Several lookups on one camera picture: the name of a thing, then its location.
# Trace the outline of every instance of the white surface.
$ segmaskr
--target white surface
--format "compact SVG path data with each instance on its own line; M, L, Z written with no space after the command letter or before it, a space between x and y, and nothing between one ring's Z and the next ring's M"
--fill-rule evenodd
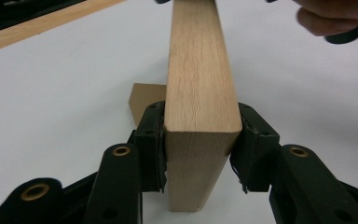
M292 1L218 6L239 101L358 188L358 40L310 35ZM0 49L0 204L30 179L67 186L93 173L127 140L132 83L166 82L171 7L130 0ZM145 223L274 223L268 196L242 193L227 165L197 214L145 194Z

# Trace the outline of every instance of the wooden plank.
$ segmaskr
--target wooden plank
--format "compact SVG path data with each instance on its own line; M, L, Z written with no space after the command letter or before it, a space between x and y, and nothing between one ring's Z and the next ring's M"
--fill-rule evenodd
M164 123L170 209L199 211L241 131L214 0L174 0Z
M48 15L1 30L0 49L33 35L40 35L49 29L87 16L106 7L111 7L120 2L123 2L123 0L87 0L59 11L49 13Z

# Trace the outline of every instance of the human hand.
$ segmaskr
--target human hand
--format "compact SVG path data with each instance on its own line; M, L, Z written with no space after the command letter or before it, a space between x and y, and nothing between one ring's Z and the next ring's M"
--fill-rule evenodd
M159 3L159 4L164 4L164 3L167 3L169 1L171 1L171 0L156 0L156 2Z
M314 35L337 35L358 26L358 0L295 0L297 20Z

